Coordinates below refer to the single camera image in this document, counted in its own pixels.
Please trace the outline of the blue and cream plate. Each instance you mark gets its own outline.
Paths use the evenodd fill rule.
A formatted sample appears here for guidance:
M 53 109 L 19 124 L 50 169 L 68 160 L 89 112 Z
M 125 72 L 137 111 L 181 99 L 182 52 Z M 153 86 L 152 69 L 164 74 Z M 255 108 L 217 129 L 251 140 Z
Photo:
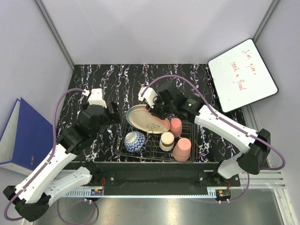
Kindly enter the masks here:
M 126 120 L 131 126 L 142 128 L 145 126 L 149 116 L 146 105 L 134 105 L 127 111 Z

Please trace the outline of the pink and cream plate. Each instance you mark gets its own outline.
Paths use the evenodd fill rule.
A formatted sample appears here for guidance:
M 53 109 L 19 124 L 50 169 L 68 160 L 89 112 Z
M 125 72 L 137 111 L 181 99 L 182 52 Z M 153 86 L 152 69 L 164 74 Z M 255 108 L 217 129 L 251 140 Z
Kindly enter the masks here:
M 152 116 L 150 112 L 149 114 L 150 116 L 147 119 L 145 126 L 137 129 L 151 134 L 162 134 L 169 131 L 170 122 L 168 119 L 161 120 L 158 117 Z

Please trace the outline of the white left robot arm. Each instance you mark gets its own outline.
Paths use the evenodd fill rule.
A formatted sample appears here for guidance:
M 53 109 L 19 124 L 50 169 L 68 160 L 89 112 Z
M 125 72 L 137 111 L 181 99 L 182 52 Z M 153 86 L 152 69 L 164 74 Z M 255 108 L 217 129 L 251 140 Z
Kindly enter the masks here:
M 72 160 L 92 145 L 98 133 L 111 124 L 121 122 L 118 104 L 86 105 L 77 120 L 61 132 L 55 146 L 37 168 L 20 184 L 7 186 L 3 194 L 21 218 L 34 222 L 49 207 L 71 190 L 100 183 L 102 170 L 92 161 L 84 162 L 74 173 L 59 181 L 53 179 Z

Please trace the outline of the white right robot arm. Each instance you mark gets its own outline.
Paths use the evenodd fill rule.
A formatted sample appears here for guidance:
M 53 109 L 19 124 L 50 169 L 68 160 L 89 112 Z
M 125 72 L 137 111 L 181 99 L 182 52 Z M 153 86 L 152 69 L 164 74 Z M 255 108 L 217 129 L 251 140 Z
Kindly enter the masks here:
M 186 97 L 171 86 L 158 92 L 148 88 L 146 93 L 149 112 L 153 116 L 165 119 L 174 114 L 211 130 L 238 148 L 237 155 L 219 163 L 213 173 L 215 184 L 223 186 L 237 174 L 258 175 L 264 169 L 270 152 L 270 132 L 266 129 L 256 131 L 235 122 L 213 109 L 202 95 Z

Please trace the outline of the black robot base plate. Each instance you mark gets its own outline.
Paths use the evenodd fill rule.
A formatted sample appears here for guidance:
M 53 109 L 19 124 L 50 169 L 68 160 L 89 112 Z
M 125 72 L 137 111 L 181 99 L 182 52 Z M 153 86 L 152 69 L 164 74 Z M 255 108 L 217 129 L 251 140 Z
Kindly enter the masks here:
M 240 187 L 238 175 L 217 176 L 218 163 L 97 162 L 106 196 L 208 195 L 208 188 Z

